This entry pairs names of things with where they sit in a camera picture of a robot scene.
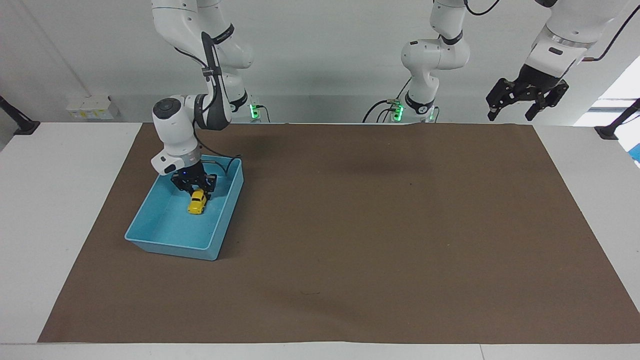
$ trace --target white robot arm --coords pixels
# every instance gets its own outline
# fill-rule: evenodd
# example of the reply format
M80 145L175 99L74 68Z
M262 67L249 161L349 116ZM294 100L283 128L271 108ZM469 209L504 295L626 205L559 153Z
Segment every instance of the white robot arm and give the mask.
M204 172L194 126L222 130L234 113L249 108L237 69L252 64L253 51L224 20L220 0L153 0L152 11L158 33L201 66L207 94L174 95L156 103L154 125L164 149L151 164L161 175L176 172L172 181L181 190L191 193L195 185L208 193L215 180Z
M464 0L434 1L429 21L440 36L404 46L402 63L412 75L409 91L401 97L404 119L424 122L429 117L440 84L432 70L458 69L469 61L470 49L462 32L466 12Z
M540 111L558 104L569 85L564 75L584 59L605 27L615 19L628 0L536 0L551 8L551 17L534 41L531 52L514 81L498 80L486 101L489 119L505 106L518 101L535 101L525 114L532 120Z

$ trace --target yellow toy car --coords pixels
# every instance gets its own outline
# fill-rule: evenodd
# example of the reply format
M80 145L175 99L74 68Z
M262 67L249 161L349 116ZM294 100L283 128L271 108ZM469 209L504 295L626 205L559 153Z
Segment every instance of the yellow toy car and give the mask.
M197 189L191 194L191 203L189 203L187 211L189 214L200 215L204 211L205 204L207 204L207 195L204 190Z

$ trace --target cable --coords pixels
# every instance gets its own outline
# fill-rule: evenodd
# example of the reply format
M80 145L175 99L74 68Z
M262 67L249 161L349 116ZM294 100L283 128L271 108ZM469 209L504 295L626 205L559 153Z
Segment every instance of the cable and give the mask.
M225 167L224 167L224 166L222 166L222 165L221 165L220 163L218 163L217 161L213 161L213 160L201 160L201 162L202 162L203 164L215 164L215 165L219 166L219 167L222 169L222 171L224 171L224 172L225 172L225 175L228 175L227 171L225 170Z
M376 119L376 123L380 122L380 117L382 116L382 114L387 113L387 115L389 115L389 113L393 111L392 109L384 109L380 112L380 114L378 115L378 118Z
M482 16L482 15L486 15L487 13L489 13L491 10L493 10L493 8L495 8L496 5L498 5L498 3L500 2L500 0L495 0L495 3L493 3L493 5L491 5L491 7L481 13L477 13L473 10L471 10L471 8L469 7L469 3L468 0L464 0L465 2L465 6L467 7L467 10L469 11L469 13L471 15L475 15L475 16Z
M438 113L436 114L436 117L433 120L433 123L436 124L438 122L438 117L440 117L440 107L436 106L433 111L438 110Z
M231 167L231 164L233 164L234 160L239 159L240 157L242 157L242 155L234 156L233 158L231 158L231 160L229 160L229 164L227 164L227 168L225 169L225 174L229 173L229 168Z
M198 137L198 134L196 133L196 120L193 121L193 123L191 123L191 125L193 125L193 136L196 138L196 141L200 144L200 146L202 146L203 148L207 149L209 152L221 156L223 158L227 158L227 159L240 159L242 158L241 154L238 154L236 156L229 156L229 155L224 155L221 152L215 151L213 149L211 149L210 147L206 146L202 141L200 141L200 138Z
M635 119L637 119L637 118L639 118L639 117L640 117L640 115L638 115L638 116L634 117L634 118L633 118L633 119L631 119L631 120L627 120L627 121L623 122L623 123L622 123L622 124L620 124L620 125L628 124L628 123L632 122L633 120L635 120Z
M613 38L611 39L611 42L609 43L607 48L604 50L602 55L598 56L597 58L592 58L592 57L584 58L584 59L582 59L582 61L583 62L594 62L594 61L602 60L604 58L604 56L609 52L609 49L611 49L611 47L613 46L613 43L616 42L616 40L618 39L618 36L620 36L622 31L625 29L625 26L627 26L629 21L631 21L631 18L638 12L638 10L640 10L640 5L638 5L636 7L636 9L633 12L631 12L631 15L629 15L629 17L627 17L627 19L622 23L622 26L620 26L620 29L618 29L618 32L613 36Z
M269 109L267 109L267 107L266 107L266 106L264 106L264 105L256 105L256 107L255 107L255 108L257 108L257 109L264 109L264 111L266 111L266 112L267 112L267 121L268 121L269 123L271 122L271 117L269 116Z
M206 108L202 109L202 113L207 112L207 110L211 107L211 105L213 105L214 102L216 102L216 93L213 93L213 96L211 97L211 101L209 102L209 105L207 105Z
M406 81L406 83L404 84L404 86L402 87L402 90L400 90L400 92L398 93L398 96L396 96L396 100L400 100L400 95L402 95L402 92L406 89L407 85L409 85L409 83L411 82L411 77L409 77L409 80ZM389 106L389 110L393 110L393 105ZM385 114L385 119L382 120L382 122L387 122L387 116L389 116L389 113Z
M376 102L373 106L371 106L371 109L369 109L369 111L367 111L367 114L364 115L364 119L362 119L362 123L364 124L365 122L367 122L367 117L369 117L369 114L371 114L373 109L377 108L378 106L380 106L382 104L386 104L386 103L387 103L386 100L380 100L380 101Z
M174 49L175 49L178 53L183 54L183 55L186 55L186 56L189 56L190 58L192 58L192 59L194 59L195 61L199 62L203 67L207 67L207 64L205 64L205 63L204 63L204 61L202 61L202 60L198 59L196 56L193 56L193 55L191 55L191 54L189 54L189 53L185 53L184 51L182 51L182 50L178 49L177 47L174 47Z

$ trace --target light blue bin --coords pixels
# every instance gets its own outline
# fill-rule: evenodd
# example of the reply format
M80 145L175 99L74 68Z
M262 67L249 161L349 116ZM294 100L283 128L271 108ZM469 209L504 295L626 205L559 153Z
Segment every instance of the light blue bin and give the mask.
M203 155L202 159L218 161L224 167L229 163L228 158L217 156ZM125 239L148 252L217 259L244 183L242 161L234 160L228 176L215 164L205 163L204 169L218 175L218 181L201 215L187 212L191 197L173 185L171 176L158 176Z
M634 160L640 161L640 143L633 149L629 150L629 155L631 155Z

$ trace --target brown mat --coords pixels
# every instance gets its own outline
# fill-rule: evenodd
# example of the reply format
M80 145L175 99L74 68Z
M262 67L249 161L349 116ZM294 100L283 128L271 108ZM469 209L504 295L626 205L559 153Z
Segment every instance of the brown mat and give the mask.
M40 342L640 343L640 315L534 129L234 125L220 259L124 233L162 147L142 127Z

